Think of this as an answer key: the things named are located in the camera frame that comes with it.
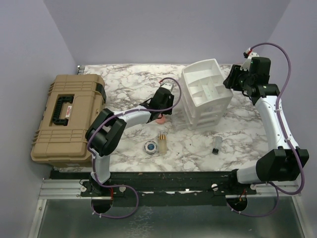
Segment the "pink round compact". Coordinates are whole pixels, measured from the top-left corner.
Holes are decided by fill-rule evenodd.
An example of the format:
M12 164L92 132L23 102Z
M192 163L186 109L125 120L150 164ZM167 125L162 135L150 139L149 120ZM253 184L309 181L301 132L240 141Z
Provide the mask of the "pink round compact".
M161 117L159 119L156 119L156 123L157 124L164 124L166 122L166 118L165 117Z

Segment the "white makeup organizer with drawers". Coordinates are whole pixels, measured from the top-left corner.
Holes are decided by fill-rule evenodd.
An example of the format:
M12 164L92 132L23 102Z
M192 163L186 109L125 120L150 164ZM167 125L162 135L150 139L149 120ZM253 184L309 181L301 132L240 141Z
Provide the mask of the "white makeup organizer with drawers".
M215 126L233 97L216 59L206 59L181 71L183 115L189 129Z

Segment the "frosted gold cap bottle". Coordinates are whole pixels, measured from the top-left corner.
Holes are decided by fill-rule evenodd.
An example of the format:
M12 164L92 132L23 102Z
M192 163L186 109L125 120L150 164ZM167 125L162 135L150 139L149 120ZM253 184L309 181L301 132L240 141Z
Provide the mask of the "frosted gold cap bottle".
M166 142L166 134L161 132L158 135L158 150L159 153L165 155L167 153L167 142Z

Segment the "round blue lid jar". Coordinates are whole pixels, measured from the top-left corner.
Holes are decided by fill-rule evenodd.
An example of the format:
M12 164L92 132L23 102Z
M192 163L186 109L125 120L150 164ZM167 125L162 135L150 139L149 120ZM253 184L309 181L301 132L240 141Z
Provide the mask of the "round blue lid jar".
M158 150L158 146L154 141L147 141L144 144L144 150L147 154L154 154Z

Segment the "clear vial black cap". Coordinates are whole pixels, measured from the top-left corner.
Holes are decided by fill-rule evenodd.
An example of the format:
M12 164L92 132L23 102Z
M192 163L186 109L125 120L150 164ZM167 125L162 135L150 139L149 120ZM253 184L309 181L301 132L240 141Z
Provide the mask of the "clear vial black cap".
M218 155L219 151L221 149L221 145L222 145L222 137L221 136L216 136L213 139L213 144L212 144L212 153L214 155Z

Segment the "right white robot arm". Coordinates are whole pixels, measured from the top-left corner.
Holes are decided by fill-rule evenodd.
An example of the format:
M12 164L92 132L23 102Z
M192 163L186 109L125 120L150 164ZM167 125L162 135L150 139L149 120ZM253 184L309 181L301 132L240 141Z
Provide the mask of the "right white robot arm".
M227 182L228 190L238 194L246 183L294 181L309 158L301 149L288 127L283 113L280 91L269 83L271 61L249 56L242 65L233 65L224 81L227 89L242 92L259 112L268 142L268 152L254 166L237 169L236 177Z

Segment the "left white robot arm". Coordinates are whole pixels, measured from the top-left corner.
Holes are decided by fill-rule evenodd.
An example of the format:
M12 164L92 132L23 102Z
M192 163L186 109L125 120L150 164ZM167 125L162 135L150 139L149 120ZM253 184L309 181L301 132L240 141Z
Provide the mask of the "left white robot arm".
M92 190L97 195L109 191L110 155L117 148L125 129L150 123L162 115L170 115L174 107L173 84L164 83L154 96L130 110L113 112L103 109L86 132L87 149L92 154Z

